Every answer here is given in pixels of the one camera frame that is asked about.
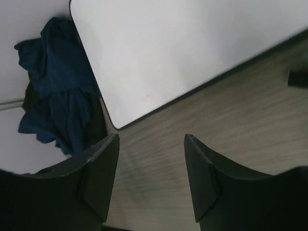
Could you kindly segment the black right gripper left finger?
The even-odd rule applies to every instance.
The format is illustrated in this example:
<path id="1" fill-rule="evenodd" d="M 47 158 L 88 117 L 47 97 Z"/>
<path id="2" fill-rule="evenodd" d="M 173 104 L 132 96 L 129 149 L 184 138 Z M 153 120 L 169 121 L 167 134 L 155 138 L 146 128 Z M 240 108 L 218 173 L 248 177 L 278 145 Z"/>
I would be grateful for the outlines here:
<path id="1" fill-rule="evenodd" d="M 112 134 L 35 174 L 2 170 L 1 230 L 102 230 L 108 216 L 119 146 L 119 135 Z"/>

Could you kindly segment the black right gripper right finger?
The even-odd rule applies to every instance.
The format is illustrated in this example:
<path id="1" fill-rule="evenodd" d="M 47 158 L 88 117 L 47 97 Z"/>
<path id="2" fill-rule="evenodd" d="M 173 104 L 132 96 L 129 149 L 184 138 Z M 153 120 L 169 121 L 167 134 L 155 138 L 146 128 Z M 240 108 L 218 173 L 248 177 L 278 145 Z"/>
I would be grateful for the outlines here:
<path id="1" fill-rule="evenodd" d="M 308 168 L 269 175 L 184 138 L 195 221 L 203 231 L 305 231 Z"/>

